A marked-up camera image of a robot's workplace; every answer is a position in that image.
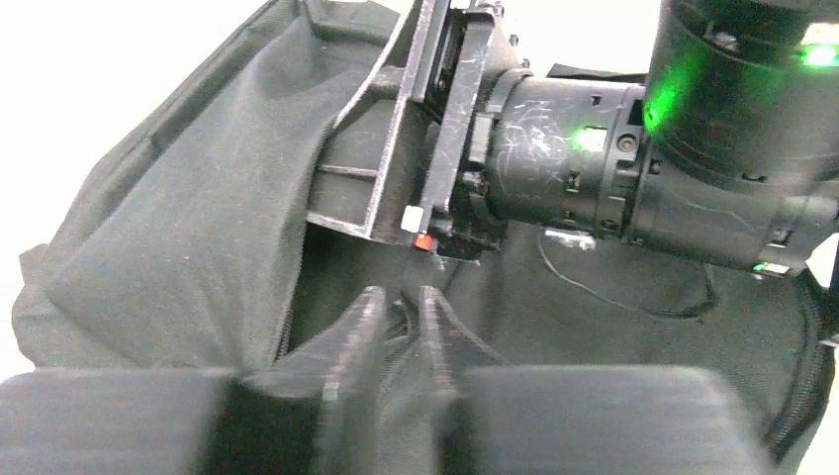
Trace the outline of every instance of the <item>black cable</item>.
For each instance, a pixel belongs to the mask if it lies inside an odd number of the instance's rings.
[[[536,245],[539,249],[539,254],[542,256],[542,260],[544,261],[547,268],[557,277],[562,279],[563,281],[585,291],[592,297],[600,300],[609,305],[614,305],[616,307],[622,308],[623,310],[644,314],[647,317],[650,317],[654,320],[665,321],[665,322],[701,322],[701,316],[710,312],[714,308],[716,308],[717,304],[719,303],[719,299],[716,295],[716,291],[714,290],[714,279],[713,279],[713,269],[709,264],[703,264],[702,268],[704,269],[705,273],[705,301],[693,305],[691,307],[687,307],[686,309],[682,310],[681,312],[676,312],[672,310],[653,310],[653,309],[646,309],[644,307],[635,307],[632,305],[626,305],[615,300],[612,300],[608,297],[604,297],[603,295],[599,294],[597,291],[592,289],[591,287],[583,284],[582,282],[578,282],[571,277],[568,277],[562,274],[551,262],[550,258],[548,258],[547,254],[545,253],[545,247],[542,243],[544,238],[544,233],[539,232],[538,239],[536,240]]]

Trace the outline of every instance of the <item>black fabric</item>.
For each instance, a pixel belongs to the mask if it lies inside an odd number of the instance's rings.
[[[288,318],[293,349],[380,285],[397,326],[432,285],[513,363],[709,368],[738,390],[753,433],[766,432],[804,339],[789,282],[718,269],[717,310],[701,324],[661,323],[558,280],[533,227],[512,226],[480,267],[307,228],[332,118],[396,16],[328,4],[313,27],[306,13],[294,0],[267,3],[94,168],[52,242],[22,258],[13,325],[26,356],[39,367],[260,371],[274,364]],[[557,268],[627,304],[680,310],[703,298],[696,263],[608,242],[546,250]],[[378,471],[430,473],[416,328],[394,329],[388,344]]]

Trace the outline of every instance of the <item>zipper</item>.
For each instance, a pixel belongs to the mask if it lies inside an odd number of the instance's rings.
[[[805,342],[790,395],[766,434],[776,463],[784,459],[798,438],[821,416],[830,388],[832,348],[820,342],[824,320],[809,280],[813,279],[802,276],[792,283],[804,316]]]

